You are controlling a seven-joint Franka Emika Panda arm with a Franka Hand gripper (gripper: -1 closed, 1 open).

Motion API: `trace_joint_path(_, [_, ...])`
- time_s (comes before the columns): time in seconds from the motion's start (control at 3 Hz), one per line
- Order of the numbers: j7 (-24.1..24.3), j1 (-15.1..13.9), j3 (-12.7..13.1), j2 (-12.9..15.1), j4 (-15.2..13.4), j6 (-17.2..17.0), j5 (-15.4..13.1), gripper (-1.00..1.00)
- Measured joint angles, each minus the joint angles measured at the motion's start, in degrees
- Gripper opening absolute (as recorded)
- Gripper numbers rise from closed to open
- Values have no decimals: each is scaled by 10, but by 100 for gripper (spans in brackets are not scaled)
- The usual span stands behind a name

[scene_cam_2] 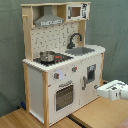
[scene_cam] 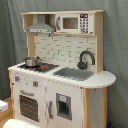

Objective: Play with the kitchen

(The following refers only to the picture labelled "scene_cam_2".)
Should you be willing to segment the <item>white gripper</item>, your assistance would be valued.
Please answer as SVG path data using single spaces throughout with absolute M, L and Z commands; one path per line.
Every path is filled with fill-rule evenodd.
M 119 80 L 113 80 L 97 89 L 97 94 L 112 101 L 124 98 L 125 83 Z

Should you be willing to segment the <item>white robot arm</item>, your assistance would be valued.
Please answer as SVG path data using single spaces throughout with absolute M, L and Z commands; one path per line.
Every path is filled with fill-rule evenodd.
M 115 100 L 128 100 L 128 84 L 113 80 L 101 87 L 97 88 L 97 94 L 104 98 L 109 98 L 112 101 Z

